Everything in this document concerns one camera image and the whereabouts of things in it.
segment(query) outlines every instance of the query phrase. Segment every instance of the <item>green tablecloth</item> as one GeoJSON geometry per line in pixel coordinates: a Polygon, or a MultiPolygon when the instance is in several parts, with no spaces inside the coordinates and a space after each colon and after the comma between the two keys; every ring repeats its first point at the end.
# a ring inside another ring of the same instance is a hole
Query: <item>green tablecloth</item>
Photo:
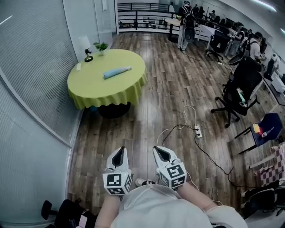
{"type": "Polygon", "coordinates": [[[81,71],[76,66],[67,79],[68,93],[78,109],[109,104],[138,104],[142,86],[147,82],[147,69],[143,59],[136,53],[111,49],[105,56],[93,55],[91,62],[82,61],[81,71]],[[103,73],[118,67],[132,69],[108,79],[103,73]]]}

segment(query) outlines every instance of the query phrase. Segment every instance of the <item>electrical outlet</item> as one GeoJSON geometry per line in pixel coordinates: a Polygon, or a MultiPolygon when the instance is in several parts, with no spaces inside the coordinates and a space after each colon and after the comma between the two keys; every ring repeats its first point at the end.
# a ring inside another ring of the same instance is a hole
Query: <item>electrical outlet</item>
{"type": "Polygon", "coordinates": [[[198,129],[198,130],[196,130],[197,137],[201,138],[202,137],[202,132],[201,132],[200,126],[199,125],[195,126],[195,129],[198,129]]]}

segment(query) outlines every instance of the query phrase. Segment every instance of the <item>lamp base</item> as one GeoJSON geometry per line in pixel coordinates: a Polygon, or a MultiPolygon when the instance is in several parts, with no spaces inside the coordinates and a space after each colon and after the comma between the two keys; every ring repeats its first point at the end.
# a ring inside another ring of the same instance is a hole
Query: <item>lamp base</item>
{"type": "Polygon", "coordinates": [[[93,60],[92,56],[87,55],[87,57],[84,59],[85,62],[90,62],[93,60]]]}

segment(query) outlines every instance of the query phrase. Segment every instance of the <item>table lamp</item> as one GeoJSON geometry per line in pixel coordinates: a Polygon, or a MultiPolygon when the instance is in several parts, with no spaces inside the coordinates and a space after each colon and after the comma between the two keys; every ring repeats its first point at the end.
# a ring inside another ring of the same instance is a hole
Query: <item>table lamp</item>
{"type": "Polygon", "coordinates": [[[92,61],[93,57],[88,55],[92,53],[91,51],[88,50],[88,48],[91,46],[88,37],[87,36],[80,37],[79,40],[80,40],[80,45],[85,50],[85,54],[86,54],[86,58],[84,59],[84,61],[85,62],[92,61]]]}

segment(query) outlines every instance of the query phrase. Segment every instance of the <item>ceiling light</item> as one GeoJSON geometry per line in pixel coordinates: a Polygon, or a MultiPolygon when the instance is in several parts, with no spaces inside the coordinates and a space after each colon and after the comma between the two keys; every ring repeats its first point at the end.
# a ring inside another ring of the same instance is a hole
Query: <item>ceiling light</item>
{"type": "Polygon", "coordinates": [[[13,16],[13,15],[11,15],[10,17],[7,17],[4,21],[2,21],[2,22],[0,23],[0,25],[2,25],[5,21],[9,20],[12,16],[13,16]]]}
{"type": "Polygon", "coordinates": [[[260,5],[263,5],[263,6],[267,7],[267,8],[269,8],[269,9],[271,9],[274,12],[276,12],[276,9],[274,7],[272,7],[271,5],[268,5],[268,4],[266,4],[266,3],[262,2],[262,1],[259,1],[259,0],[253,0],[253,1],[256,2],[256,3],[259,3],[260,5]]]}

